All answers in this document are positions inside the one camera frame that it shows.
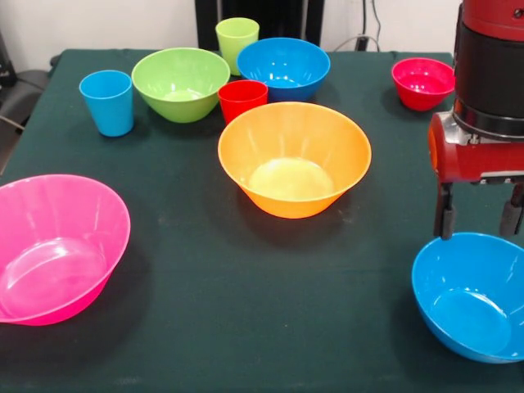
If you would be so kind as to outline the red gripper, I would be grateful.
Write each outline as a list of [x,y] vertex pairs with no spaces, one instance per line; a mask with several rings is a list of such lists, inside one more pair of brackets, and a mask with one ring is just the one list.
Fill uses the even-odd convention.
[[449,240],[456,211],[453,183],[516,183],[499,225],[502,237],[519,233],[523,221],[523,143],[479,137],[463,130],[450,112],[437,112],[428,129],[431,166],[439,180],[433,235]]

